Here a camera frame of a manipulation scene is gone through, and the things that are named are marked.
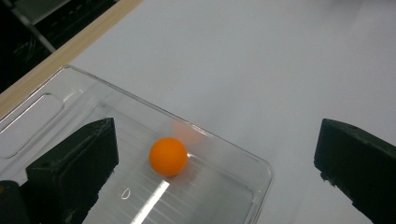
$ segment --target orange ball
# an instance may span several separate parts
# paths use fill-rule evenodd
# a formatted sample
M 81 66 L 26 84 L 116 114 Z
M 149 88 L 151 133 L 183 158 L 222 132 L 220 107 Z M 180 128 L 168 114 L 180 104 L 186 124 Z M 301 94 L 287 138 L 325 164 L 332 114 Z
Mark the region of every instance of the orange ball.
M 173 176 L 180 173 L 187 163 L 187 149 L 173 137 L 165 137 L 152 145 L 149 163 L 160 175 Z

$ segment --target white table surface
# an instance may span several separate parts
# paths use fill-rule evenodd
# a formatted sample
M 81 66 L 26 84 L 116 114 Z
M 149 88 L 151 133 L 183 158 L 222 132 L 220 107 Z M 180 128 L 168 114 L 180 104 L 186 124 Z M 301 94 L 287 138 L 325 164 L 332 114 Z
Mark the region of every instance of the white table surface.
M 259 224 L 371 223 L 323 182 L 323 118 L 396 145 L 396 1 L 145 0 L 73 62 L 269 161 Z

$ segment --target white surface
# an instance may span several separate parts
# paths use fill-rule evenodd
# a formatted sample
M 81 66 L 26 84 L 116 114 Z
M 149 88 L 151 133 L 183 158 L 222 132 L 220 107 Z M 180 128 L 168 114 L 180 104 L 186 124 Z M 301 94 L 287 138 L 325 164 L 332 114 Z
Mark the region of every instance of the white surface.
M 145 0 L 72 64 L 269 161 L 264 223 L 371 223 L 323 182 L 323 118 L 396 145 L 396 2 Z

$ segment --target wooden table edge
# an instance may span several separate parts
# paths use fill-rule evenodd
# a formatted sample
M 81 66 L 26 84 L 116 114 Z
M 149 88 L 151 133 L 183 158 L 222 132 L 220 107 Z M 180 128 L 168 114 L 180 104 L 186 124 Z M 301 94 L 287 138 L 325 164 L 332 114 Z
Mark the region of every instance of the wooden table edge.
M 80 33 L 52 53 L 46 60 L 0 94 L 0 118 L 27 99 L 60 67 L 70 63 L 93 41 L 104 34 L 142 0 L 120 0 Z

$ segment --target clear plastic tray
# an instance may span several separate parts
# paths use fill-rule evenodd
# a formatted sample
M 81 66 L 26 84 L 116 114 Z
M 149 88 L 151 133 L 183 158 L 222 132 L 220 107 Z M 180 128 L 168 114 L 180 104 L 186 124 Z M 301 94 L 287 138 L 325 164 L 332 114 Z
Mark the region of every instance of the clear plastic tray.
M 272 181 L 268 162 L 212 133 L 66 66 L 0 121 L 0 178 L 26 182 L 25 167 L 82 125 L 114 118 L 120 164 L 84 223 L 255 223 Z M 166 178 L 148 155 L 180 139 L 189 161 Z

